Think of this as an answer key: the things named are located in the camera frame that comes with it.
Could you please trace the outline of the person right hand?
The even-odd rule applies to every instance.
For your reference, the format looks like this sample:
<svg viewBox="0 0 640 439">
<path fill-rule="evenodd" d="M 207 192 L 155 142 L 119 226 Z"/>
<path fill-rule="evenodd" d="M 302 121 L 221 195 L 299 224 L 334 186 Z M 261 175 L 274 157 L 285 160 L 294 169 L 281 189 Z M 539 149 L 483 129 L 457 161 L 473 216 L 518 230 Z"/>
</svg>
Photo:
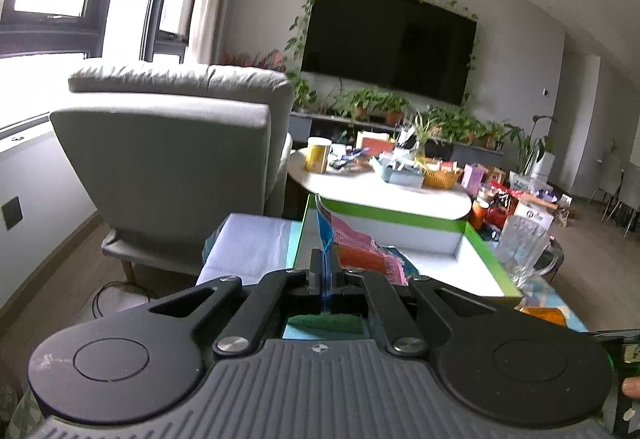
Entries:
<svg viewBox="0 0 640 439">
<path fill-rule="evenodd" d="M 631 400 L 640 400 L 640 377 L 627 377 L 622 384 L 623 394 Z"/>
</svg>

